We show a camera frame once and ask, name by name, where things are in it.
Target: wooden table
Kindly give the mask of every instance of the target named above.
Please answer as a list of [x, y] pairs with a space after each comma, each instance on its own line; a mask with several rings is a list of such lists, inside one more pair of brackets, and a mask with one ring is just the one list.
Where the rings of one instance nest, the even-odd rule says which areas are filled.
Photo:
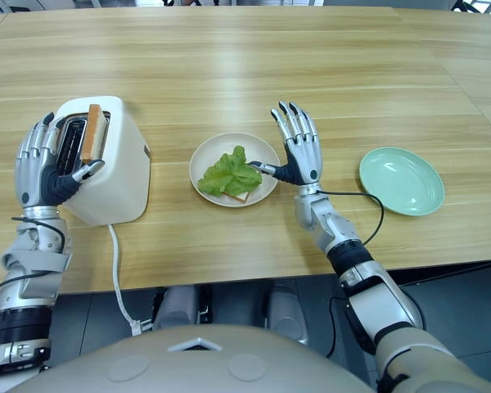
[[[491, 259], [491, 16], [357, 7], [172, 7], [32, 12], [0, 20], [0, 255], [20, 214], [13, 165], [26, 129], [63, 102], [122, 97], [153, 153], [145, 214], [116, 226], [123, 288], [330, 273], [295, 221], [295, 188], [228, 210], [187, 175], [195, 148], [253, 133], [283, 156], [268, 111], [316, 119], [326, 190], [357, 191], [358, 162], [396, 146], [440, 172], [432, 215], [386, 212], [370, 249], [388, 269]], [[338, 196], [362, 238], [376, 205]], [[67, 212], [64, 292], [112, 288], [106, 228]], [[0, 266], [0, 280], [4, 272]]]

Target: white toaster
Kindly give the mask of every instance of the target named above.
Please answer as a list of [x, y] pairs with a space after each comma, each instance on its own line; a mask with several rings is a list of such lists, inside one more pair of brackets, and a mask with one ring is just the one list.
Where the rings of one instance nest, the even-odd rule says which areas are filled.
[[70, 174], [83, 164], [80, 152], [91, 104], [98, 104], [107, 118], [100, 154], [106, 165], [84, 182], [64, 207], [89, 225], [132, 221], [146, 209], [151, 151], [120, 98], [77, 98], [60, 107], [55, 118], [65, 118], [65, 123], [59, 144], [59, 174]]

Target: lettuce leaf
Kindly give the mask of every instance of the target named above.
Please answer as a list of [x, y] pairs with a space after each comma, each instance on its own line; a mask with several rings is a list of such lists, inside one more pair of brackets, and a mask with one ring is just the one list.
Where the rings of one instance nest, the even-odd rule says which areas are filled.
[[223, 192], [236, 197], [253, 191], [261, 183], [262, 175], [246, 164], [244, 147], [235, 146], [231, 155], [224, 153], [205, 171], [204, 177], [198, 180], [198, 189], [217, 197]]

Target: bread slice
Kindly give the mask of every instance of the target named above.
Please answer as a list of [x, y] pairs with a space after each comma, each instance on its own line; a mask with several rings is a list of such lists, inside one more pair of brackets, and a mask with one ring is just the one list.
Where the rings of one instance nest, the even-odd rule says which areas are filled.
[[98, 104], [91, 104], [88, 113], [88, 125], [85, 127], [80, 160], [87, 164], [100, 158], [101, 148], [106, 132], [106, 117]]
[[242, 194], [239, 194], [237, 196], [229, 195], [226, 192], [222, 192], [223, 195], [227, 195], [228, 197], [232, 199], [236, 199], [239, 202], [246, 203], [247, 198], [249, 197], [250, 192], [243, 192]]

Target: green plate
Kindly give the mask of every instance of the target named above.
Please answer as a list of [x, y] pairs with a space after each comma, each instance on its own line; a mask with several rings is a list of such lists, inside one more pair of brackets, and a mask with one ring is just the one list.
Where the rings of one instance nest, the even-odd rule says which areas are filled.
[[368, 152], [360, 162], [360, 179], [367, 192], [402, 215], [428, 215], [444, 202], [444, 183], [435, 168], [407, 150]]

